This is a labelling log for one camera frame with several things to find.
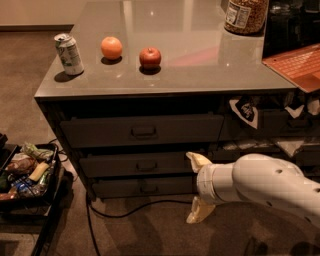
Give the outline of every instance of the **wall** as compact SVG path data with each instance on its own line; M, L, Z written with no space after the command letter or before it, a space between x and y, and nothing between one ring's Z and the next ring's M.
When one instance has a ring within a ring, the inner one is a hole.
M0 26L74 24L89 1L0 0Z

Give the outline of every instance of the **drawer handle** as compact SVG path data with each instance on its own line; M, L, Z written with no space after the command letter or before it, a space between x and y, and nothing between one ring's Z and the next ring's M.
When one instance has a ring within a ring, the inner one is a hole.
M154 139L157 137L157 130L154 126L134 126L131 128L131 135L137 140Z
M141 194L156 194L159 192L159 188L157 185L154 185L154 187L151 187L149 189L140 187L140 193Z
M151 172L157 168L156 161L139 161L136 168L139 172Z

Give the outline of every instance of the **drawer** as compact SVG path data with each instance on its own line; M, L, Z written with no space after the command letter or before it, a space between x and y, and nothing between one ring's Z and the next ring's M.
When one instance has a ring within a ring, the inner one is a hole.
M299 166L320 166L320 145L305 145L294 157Z
M150 178L133 180L99 180L92 184L98 198L191 194L192 177Z
M192 172L185 152L93 156L80 165L88 178Z
M279 136L320 136L319 120L291 120L285 110L259 111L258 129L254 129L238 117L226 115L220 140Z
M223 116L212 114L72 119L60 123L73 148L216 141Z

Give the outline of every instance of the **gray countertop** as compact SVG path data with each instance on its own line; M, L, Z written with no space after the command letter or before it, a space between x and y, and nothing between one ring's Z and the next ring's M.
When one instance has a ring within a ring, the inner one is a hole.
M231 34L224 18L219 0L89 2L71 31L84 73L71 79L56 57L35 97L293 89L261 63L263 36ZM117 64L102 61L106 36L123 44ZM139 53L150 46L161 51L161 70L146 75Z

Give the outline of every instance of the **red apple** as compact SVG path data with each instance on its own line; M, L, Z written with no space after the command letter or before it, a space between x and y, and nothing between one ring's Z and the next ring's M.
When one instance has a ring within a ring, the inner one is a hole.
M147 47L140 52L139 60L144 69L156 69L160 66L161 53L155 47Z

